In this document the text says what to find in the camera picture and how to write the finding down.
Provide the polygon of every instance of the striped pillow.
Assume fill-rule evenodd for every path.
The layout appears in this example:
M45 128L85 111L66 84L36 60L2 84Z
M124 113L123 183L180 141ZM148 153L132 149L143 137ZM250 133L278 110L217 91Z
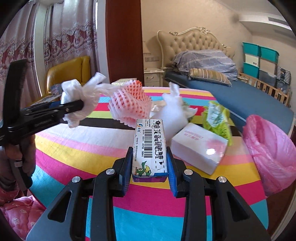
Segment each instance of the striped pillow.
M227 79L226 75L215 70L190 69L190 78L231 86L231 82Z

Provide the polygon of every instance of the pink plastic bag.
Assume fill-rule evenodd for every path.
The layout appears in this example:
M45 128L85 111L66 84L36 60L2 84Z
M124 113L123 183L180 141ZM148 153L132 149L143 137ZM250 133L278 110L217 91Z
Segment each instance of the pink plastic bag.
M257 166L265 195L287 188L296 179L296 148L276 125L257 115L250 115L243 139Z

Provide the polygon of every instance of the hand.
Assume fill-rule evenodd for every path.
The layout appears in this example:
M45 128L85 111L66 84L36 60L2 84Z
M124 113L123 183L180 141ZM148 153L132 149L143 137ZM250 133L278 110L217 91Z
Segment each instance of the hand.
M32 176L36 166L36 146L35 135L32 135L22 140L22 152L18 146L7 144L4 147L0 147L0 181L4 185L11 185L15 182L15 177L12 173L9 159L21 160L24 155L25 161L23 162L22 169L28 176Z

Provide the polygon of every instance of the pillow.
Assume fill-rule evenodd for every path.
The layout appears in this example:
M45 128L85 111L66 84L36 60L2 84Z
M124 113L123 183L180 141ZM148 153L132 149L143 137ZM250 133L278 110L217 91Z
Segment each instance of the pillow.
M189 78L231 86L231 82L229 81L229 79L227 79L226 75L215 70L195 68L190 69Z
M172 66L179 72L189 73L192 68L215 70L229 80L237 80L237 67L221 50L189 50L175 55Z

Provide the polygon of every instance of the bed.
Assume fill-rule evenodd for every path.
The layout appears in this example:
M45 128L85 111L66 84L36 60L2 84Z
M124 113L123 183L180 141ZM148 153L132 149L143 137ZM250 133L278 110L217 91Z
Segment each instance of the bed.
M233 58L235 50L220 43L217 38L204 27L190 28L184 32L157 32L157 40L161 47L161 69L165 71L165 80L181 87L211 92L217 101L228 108L236 127L242 131L249 115L255 114L274 123L286 134L294 127L294 113L270 95L242 81L232 81L232 87L190 80L172 68L174 56L187 50L217 49Z

